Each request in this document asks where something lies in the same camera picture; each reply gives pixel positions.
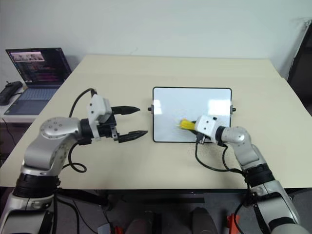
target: yellow marker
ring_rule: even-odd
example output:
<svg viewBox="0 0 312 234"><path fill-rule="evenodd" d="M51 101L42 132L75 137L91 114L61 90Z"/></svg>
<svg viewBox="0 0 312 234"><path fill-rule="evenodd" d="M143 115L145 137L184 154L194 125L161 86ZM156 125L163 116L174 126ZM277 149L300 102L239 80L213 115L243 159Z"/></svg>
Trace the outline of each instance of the yellow marker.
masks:
<svg viewBox="0 0 312 234"><path fill-rule="evenodd" d="M183 119L180 122L180 128L187 130L194 130L195 124L193 122L188 121L187 119Z"/></svg>

